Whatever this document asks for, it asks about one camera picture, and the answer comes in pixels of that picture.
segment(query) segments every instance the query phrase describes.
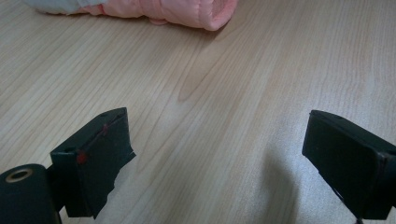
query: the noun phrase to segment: wooden table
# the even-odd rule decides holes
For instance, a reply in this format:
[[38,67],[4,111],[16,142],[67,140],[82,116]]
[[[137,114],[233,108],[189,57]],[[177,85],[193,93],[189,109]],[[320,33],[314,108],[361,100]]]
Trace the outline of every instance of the wooden table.
[[395,87],[393,0],[241,0],[218,32],[0,2],[1,172],[128,108],[137,157],[64,223],[352,224],[301,154],[309,112],[396,144]]

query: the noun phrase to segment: black plastic part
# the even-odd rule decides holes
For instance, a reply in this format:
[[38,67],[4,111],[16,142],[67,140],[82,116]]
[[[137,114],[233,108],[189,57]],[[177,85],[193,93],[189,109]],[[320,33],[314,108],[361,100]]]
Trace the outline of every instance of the black plastic part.
[[23,165],[0,175],[0,222],[62,223],[52,201],[44,166]]
[[355,217],[388,217],[396,202],[394,145],[346,119],[313,110],[303,154]]
[[50,153],[70,217],[96,217],[120,168],[134,156],[126,108],[103,113]]

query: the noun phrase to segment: light wood surface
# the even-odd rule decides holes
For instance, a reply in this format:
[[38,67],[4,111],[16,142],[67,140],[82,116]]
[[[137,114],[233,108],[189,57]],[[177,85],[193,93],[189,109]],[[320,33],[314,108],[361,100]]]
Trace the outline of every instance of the light wood surface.
[[218,32],[0,1],[1,172],[128,108],[137,157],[96,220],[64,223],[352,224],[301,154],[308,114],[396,144],[395,87],[393,0],[241,0]]

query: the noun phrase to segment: pink towel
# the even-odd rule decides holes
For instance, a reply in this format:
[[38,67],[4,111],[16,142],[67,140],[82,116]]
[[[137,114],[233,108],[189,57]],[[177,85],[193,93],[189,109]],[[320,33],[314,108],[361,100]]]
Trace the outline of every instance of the pink towel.
[[230,20],[237,0],[24,0],[52,14],[91,13],[121,18],[148,16],[166,22],[215,31]]

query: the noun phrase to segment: table surface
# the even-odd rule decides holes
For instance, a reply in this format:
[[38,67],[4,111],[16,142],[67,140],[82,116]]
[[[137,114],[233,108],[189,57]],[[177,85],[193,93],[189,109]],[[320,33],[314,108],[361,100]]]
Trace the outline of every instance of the table surface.
[[241,0],[217,32],[6,0],[0,27],[1,172],[128,108],[137,157],[97,219],[64,223],[352,224],[302,156],[310,110],[396,143],[393,0]]

